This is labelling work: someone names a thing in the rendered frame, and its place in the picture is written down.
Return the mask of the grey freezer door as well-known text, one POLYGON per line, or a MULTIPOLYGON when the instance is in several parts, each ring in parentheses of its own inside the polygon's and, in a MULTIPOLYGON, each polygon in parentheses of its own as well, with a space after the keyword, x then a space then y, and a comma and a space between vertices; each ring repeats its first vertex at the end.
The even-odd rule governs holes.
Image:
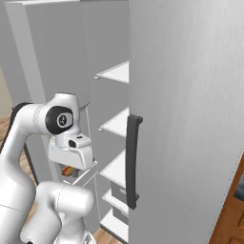
POLYGON ((89 135, 91 100, 82 2, 13 0, 4 7, 24 75, 6 79, 12 103, 46 104, 58 92, 72 93, 79 101, 81 132, 89 135))

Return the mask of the grey fridge door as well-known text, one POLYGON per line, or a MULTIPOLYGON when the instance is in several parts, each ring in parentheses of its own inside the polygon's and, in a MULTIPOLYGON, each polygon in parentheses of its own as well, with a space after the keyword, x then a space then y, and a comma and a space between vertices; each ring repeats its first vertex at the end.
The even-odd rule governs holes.
POLYGON ((131 0, 130 244, 208 244, 244 153, 244 0, 131 0))

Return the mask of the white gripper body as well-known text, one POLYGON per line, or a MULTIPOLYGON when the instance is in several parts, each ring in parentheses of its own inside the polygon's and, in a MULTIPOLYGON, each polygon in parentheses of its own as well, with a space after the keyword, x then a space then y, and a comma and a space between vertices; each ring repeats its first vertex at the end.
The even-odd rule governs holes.
POLYGON ((49 160, 82 171, 89 169, 93 164, 92 141, 88 138, 76 140, 74 143, 75 147, 60 148, 52 138, 49 144, 49 160))

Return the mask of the clear door bin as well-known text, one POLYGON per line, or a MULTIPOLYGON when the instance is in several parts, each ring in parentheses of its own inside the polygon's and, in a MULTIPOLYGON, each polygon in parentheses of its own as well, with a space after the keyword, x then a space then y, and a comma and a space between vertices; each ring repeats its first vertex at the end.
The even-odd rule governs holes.
POLYGON ((71 185, 85 186, 91 179, 93 179, 97 175, 97 173, 98 173, 98 166, 97 166, 97 162, 94 161, 90 169, 86 170, 85 172, 82 172, 76 178, 67 177, 66 179, 63 180, 63 182, 71 185))

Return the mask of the grey fridge drawer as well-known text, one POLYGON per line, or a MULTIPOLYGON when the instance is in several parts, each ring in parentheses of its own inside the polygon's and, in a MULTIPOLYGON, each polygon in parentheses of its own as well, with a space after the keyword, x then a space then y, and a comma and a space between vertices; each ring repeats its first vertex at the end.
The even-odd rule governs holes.
POLYGON ((113 207, 112 213, 113 213, 114 217, 118 218, 123 223, 129 224, 129 217, 125 213, 121 212, 119 209, 116 209, 115 207, 113 207))
POLYGON ((123 203, 127 203, 126 190, 115 183, 111 183, 112 196, 123 203))

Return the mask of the orange hot dog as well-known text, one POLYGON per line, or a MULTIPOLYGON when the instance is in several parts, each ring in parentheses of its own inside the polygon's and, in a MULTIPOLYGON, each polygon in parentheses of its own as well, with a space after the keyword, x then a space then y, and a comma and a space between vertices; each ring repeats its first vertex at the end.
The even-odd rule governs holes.
POLYGON ((77 177, 78 176, 78 170, 76 168, 71 167, 71 166, 66 166, 62 169, 62 174, 64 176, 77 177))

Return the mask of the grey fridge body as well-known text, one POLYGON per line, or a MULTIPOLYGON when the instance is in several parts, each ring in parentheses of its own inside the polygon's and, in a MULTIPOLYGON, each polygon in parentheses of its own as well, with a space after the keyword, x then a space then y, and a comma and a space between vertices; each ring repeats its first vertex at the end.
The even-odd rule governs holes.
POLYGON ((83 0, 82 14, 88 55, 91 103, 89 120, 93 157, 97 162, 95 176, 99 224, 113 206, 102 199, 111 190, 109 179, 100 172, 125 151, 125 137, 99 127, 129 108, 129 83, 94 77, 109 68, 129 61, 129 1, 83 0))

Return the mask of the brown wooden cabinet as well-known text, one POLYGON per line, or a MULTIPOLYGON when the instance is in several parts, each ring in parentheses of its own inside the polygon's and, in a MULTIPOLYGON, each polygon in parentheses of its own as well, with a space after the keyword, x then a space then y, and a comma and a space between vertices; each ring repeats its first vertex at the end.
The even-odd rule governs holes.
POLYGON ((244 172, 244 153, 240 159, 209 244, 244 244, 244 201, 234 197, 244 172))

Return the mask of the white fridge shelf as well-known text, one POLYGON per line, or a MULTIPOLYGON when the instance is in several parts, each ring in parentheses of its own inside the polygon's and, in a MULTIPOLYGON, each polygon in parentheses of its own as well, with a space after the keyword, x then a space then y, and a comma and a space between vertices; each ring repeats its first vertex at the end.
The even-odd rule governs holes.
POLYGON ((129 243, 129 226, 115 217, 112 210, 109 210, 102 218, 100 227, 123 244, 129 243))
POLYGON ((98 73, 94 78, 107 78, 110 80, 122 82, 122 83, 129 83, 129 65, 130 62, 126 61, 121 64, 118 64, 112 68, 109 68, 105 71, 98 73))
POLYGON ((119 209, 124 214, 128 214, 129 213, 129 207, 125 203, 123 203, 122 201, 117 199, 116 197, 112 196, 112 190, 108 190, 102 196, 102 199, 107 201, 108 203, 110 203, 115 208, 119 209))
POLYGON ((122 137, 126 136, 127 133, 127 119, 129 116, 129 109, 126 108, 122 112, 115 115, 109 121, 105 122, 99 127, 99 131, 108 131, 122 137))
POLYGON ((119 154, 108 166, 106 166, 100 174, 113 183, 126 187, 126 176, 125 176, 125 152, 119 154))

